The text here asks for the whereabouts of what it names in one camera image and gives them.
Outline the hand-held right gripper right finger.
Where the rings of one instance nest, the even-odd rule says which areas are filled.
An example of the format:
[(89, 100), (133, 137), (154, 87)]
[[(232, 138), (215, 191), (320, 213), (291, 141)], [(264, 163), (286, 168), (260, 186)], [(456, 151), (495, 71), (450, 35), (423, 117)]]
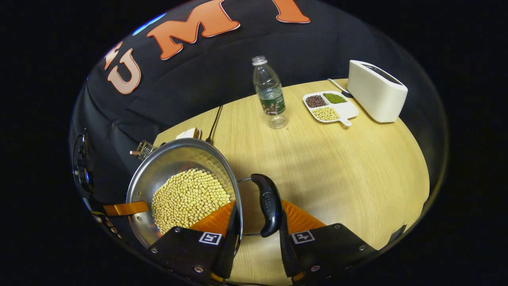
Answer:
[(287, 201), (282, 207), (281, 255), (292, 284), (344, 284), (378, 254), (342, 223), (326, 225)]

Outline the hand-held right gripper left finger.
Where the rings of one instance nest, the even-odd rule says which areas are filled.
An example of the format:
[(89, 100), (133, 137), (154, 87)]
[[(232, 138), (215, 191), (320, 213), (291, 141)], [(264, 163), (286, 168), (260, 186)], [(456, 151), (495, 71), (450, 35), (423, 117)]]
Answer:
[(167, 231), (149, 246), (149, 258), (185, 284), (223, 284), (231, 275), (238, 234), (232, 201), (192, 228)]

